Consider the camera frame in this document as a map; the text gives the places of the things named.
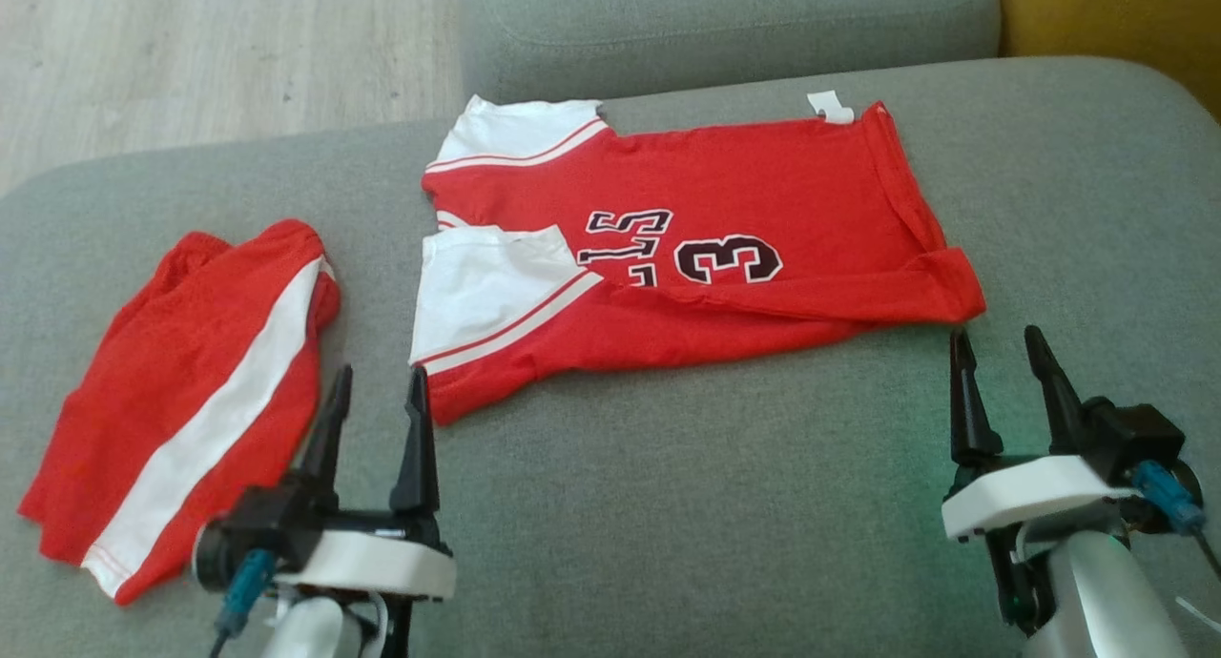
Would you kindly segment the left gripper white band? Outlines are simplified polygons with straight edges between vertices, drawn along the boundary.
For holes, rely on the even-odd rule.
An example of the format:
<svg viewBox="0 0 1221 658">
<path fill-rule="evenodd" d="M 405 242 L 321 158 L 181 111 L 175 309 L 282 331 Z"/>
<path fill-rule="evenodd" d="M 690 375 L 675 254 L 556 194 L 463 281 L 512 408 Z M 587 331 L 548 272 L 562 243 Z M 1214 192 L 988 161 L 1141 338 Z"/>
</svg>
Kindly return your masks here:
<svg viewBox="0 0 1221 658">
<path fill-rule="evenodd" d="M 315 415 L 300 458 L 300 482 L 316 505 L 339 505 L 335 490 L 341 428 L 352 400 L 353 367 L 339 367 Z M 302 566 L 281 566 L 280 586 L 449 599 L 457 563 L 441 536 L 440 475 L 429 375 L 414 365 L 404 410 L 408 436 L 391 490 L 391 512 L 348 510 L 321 518 L 319 543 Z"/>
</svg>

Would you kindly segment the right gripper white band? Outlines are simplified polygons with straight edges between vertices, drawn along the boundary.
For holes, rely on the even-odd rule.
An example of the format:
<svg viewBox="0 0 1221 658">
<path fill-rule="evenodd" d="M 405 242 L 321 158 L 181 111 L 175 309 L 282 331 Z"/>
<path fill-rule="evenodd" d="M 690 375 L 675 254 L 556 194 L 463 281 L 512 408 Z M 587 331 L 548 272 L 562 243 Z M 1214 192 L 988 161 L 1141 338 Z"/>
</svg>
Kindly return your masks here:
<svg viewBox="0 0 1221 658">
<path fill-rule="evenodd" d="M 1107 483 L 1085 458 L 1072 455 L 1081 453 L 1078 438 L 1085 427 L 1081 397 L 1042 327 L 1026 326 L 1024 349 L 1043 389 L 1051 457 L 988 466 L 987 463 L 1002 455 L 1002 436 L 991 428 L 983 404 L 969 336 L 965 330 L 950 334 L 950 455 L 958 468 L 941 503 L 943 535 L 949 540 L 969 540 L 1103 499 L 1138 494 L 1129 485 Z"/>
</svg>

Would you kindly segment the red shorts with white stripe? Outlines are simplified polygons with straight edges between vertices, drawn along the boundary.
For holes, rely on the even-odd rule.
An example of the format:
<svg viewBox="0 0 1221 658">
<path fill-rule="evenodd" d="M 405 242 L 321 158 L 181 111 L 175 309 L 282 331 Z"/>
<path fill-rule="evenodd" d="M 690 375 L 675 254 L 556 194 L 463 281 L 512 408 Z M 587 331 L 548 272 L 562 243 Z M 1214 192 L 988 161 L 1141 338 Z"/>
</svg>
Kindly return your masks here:
<svg viewBox="0 0 1221 658">
<path fill-rule="evenodd" d="M 241 244 L 184 236 L 63 400 L 17 509 L 38 524 L 39 552 L 83 568 L 120 607 L 177 576 L 211 518 L 287 470 L 339 309 L 324 242 L 302 220 Z"/>
</svg>

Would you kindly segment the red jersey with number print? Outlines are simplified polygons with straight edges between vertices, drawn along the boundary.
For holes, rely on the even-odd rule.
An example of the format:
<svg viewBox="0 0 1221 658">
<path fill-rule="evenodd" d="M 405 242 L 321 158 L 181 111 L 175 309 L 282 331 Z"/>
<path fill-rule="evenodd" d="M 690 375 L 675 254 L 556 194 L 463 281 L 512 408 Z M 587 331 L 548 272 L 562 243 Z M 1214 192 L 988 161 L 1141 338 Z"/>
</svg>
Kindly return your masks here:
<svg viewBox="0 0 1221 658">
<path fill-rule="evenodd" d="M 422 175 L 410 361 L 436 424 L 570 371 L 684 367 L 985 311 L 882 103 L 623 136 L 473 96 Z"/>
</svg>

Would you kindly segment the yellow sofa backrest cushion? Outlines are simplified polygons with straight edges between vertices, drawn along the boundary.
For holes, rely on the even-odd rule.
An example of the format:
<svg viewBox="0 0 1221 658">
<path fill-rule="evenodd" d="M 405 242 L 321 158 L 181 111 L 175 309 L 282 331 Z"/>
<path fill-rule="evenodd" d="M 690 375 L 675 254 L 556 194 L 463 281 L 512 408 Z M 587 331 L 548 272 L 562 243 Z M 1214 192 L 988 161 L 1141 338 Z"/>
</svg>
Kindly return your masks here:
<svg viewBox="0 0 1221 658">
<path fill-rule="evenodd" d="M 1221 123 L 1221 0 L 1000 0 L 1002 55 L 1100 55 L 1172 77 Z"/>
</svg>

